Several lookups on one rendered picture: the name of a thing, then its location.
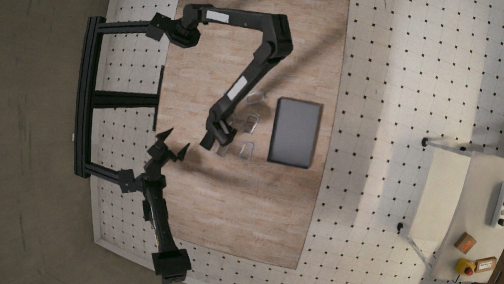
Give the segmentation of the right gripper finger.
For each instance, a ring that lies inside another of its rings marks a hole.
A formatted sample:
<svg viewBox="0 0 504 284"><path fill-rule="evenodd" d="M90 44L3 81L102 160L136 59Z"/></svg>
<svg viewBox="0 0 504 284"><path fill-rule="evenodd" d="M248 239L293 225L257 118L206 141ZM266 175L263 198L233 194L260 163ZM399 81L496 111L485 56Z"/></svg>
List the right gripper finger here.
<svg viewBox="0 0 504 284"><path fill-rule="evenodd" d="M182 150L180 150L177 155L179 158L181 158L181 160L183 161L184 160L184 157L185 157L185 154L186 154L186 151L189 147L190 143L188 143ZM186 148L186 149L185 149ZM184 153L183 153L184 152ZM183 159L182 159L183 158Z"/></svg>
<svg viewBox="0 0 504 284"><path fill-rule="evenodd" d="M169 130L167 131L164 131L164 132L161 132L161 133L158 133L157 136L164 142L165 139L170 135L170 133L173 131L173 127L170 128ZM169 131L169 132L168 132Z"/></svg>

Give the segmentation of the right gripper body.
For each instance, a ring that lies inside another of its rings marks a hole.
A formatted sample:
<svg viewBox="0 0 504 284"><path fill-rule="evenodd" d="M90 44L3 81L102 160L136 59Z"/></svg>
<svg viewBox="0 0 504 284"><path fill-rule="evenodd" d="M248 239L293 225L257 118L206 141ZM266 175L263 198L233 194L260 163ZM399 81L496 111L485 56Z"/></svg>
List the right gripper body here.
<svg viewBox="0 0 504 284"><path fill-rule="evenodd" d="M156 135L155 137L158 139L158 140L155 142L155 144L156 144L156 143L158 143L158 142L159 142L159 143L161 143L161 144L164 146L164 148L165 148L164 152L165 152L165 153L166 153L169 157L172 157L172 159L174 159L174 161L173 161L173 160L170 158L170 159L171 159L174 163L175 163L177 160L179 160L180 162L183 162L183 161L181 160L181 158L179 158L178 156L176 157L176 155L175 155L175 154L174 154L174 153L173 153L170 149L168 150L168 146L167 146L167 145L166 145L166 144L165 144L165 143L164 143L164 142L163 142L163 141L162 141L162 140L161 140L161 139L160 139L157 135ZM171 155L169 152L170 152L172 155ZM175 157L174 157L174 156L175 156Z"/></svg>

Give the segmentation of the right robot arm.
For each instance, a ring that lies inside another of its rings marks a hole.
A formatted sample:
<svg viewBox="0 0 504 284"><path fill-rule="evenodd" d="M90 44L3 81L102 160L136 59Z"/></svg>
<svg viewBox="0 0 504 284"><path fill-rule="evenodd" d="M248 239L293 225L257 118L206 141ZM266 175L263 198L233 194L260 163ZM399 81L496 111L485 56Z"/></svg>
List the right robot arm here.
<svg viewBox="0 0 504 284"><path fill-rule="evenodd" d="M159 142L155 145L153 144L148 149L147 153L155 161L150 158L148 162L152 161L154 163L148 164L147 162L143 166L144 171L147 173L146 175L150 175L150 178L149 176L143 177L143 179L140 179L140 183L142 183L141 187L145 198L145 200L142 200L144 219L145 221L150 221L153 225L156 242L157 244L159 243L157 245L159 252L151 253L155 274L156 276L162 276L162 284L170 284L175 279L176 281L174 282L185 281L187 271L192 270L192 267L187 250L178 249L176 246L168 223L168 210L166 200L163 199L163 181L160 174L161 167L169 161L170 157L164 150L164 146ZM148 191L148 195L146 190Z"/></svg>

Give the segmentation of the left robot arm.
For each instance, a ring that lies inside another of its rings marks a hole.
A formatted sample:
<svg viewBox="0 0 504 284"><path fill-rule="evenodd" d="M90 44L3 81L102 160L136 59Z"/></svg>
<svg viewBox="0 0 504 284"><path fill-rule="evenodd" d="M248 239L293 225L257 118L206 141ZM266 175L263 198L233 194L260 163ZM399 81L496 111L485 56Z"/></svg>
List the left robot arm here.
<svg viewBox="0 0 504 284"><path fill-rule="evenodd" d="M183 16L179 18L180 22L178 20L178 25L176 24L171 34L173 38L190 44L199 23L209 25L208 22L263 32L262 44L253 53L256 59L250 62L225 94L209 109L205 122L207 132L199 144L207 150L213 148L215 138L222 147L233 140L234 133L225 119L234 112L238 103L251 89L281 60L290 55L294 48L287 15L246 11L217 8L212 4L187 4L183 9Z"/></svg>

